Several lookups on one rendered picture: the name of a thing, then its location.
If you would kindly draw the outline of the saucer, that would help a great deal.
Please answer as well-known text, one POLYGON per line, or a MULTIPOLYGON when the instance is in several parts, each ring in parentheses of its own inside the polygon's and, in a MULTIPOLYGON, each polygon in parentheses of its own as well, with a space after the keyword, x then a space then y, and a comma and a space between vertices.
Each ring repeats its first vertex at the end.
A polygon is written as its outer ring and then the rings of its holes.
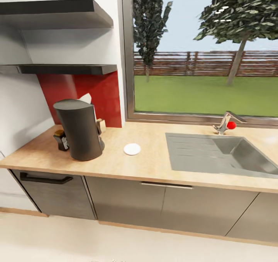
POLYGON ((133 155, 139 153, 141 150, 141 147, 138 144, 130 143, 124 147, 124 152, 133 155))

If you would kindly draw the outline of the paper coffee filter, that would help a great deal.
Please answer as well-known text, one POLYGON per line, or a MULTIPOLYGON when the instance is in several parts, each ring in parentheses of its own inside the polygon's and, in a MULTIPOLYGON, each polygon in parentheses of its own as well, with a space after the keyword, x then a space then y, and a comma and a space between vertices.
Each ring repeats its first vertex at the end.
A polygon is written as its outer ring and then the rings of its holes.
POLYGON ((91 102, 91 96, 87 93, 87 94, 83 95, 81 98, 79 98, 79 100, 90 103, 91 102))

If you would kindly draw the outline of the bottle of coffee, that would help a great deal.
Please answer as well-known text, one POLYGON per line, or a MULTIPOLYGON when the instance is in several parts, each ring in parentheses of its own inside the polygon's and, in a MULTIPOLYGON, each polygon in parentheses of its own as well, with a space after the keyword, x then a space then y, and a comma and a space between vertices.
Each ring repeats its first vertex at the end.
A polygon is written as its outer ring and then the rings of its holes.
POLYGON ((67 141, 66 134, 64 130, 57 130, 54 132, 53 137, 58 142, 58 149, 62 151, 67 151, 69 147, 69 142, 67 141))

